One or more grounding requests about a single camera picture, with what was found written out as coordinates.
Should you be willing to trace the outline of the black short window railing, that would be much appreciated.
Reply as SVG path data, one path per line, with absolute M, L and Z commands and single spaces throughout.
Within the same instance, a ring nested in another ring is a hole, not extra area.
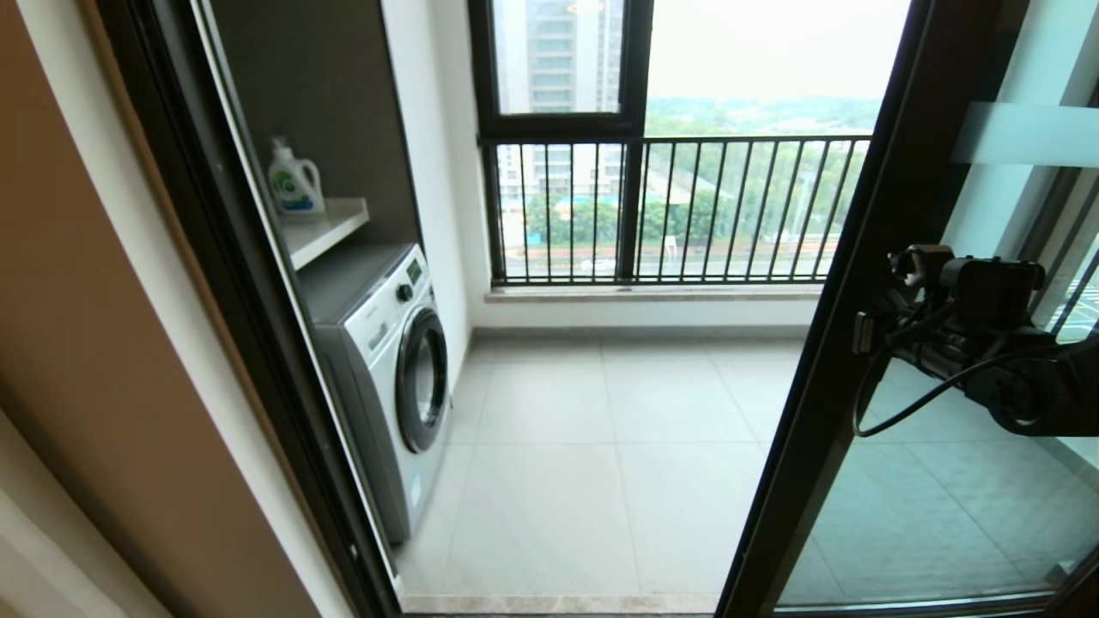
M 1065 343 L 1099 334 L 1099 168 L 1055 169 L 1020 257 L 1047 273 L 1029 301 L 1035 325 Z

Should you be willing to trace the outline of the white detergent bottle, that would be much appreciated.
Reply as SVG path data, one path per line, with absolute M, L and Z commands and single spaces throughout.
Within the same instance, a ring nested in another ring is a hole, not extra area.
M 299 158 L 285 136 L 271 137 L 271 161 L 267 169 L 271 198 L 284 216 L 321 216 L 325 196 L 313 161 Z

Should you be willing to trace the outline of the white stone shelf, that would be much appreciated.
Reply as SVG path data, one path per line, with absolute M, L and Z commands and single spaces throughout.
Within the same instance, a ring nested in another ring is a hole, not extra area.
M 321 257 L 369 222 L 365 198 L 328 198 L 323 214 L 279 216 L 279 227 L 295 271 Z

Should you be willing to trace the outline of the silver front-load washing machine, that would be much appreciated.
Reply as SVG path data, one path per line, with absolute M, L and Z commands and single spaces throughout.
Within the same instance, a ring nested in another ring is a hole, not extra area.
M 389 543 L 415 536 L 449 422 L 448 349 L 417 244 L 346 244 L 299 274 L 313 343 Z

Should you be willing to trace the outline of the long grey stone window sill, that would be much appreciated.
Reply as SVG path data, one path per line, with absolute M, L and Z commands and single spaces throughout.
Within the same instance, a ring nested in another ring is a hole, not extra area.
M 750 285 L 523 285 L 492 287 L 482 294 L 486 304 L 662 304 L 739 301 L 815 301 L 821 284 Z

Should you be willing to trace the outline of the black long window railing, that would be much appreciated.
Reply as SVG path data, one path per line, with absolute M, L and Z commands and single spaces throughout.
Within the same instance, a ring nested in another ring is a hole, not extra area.
M 868 136 L 657 136 L 484 148 L 496 287 L 822 284 Z

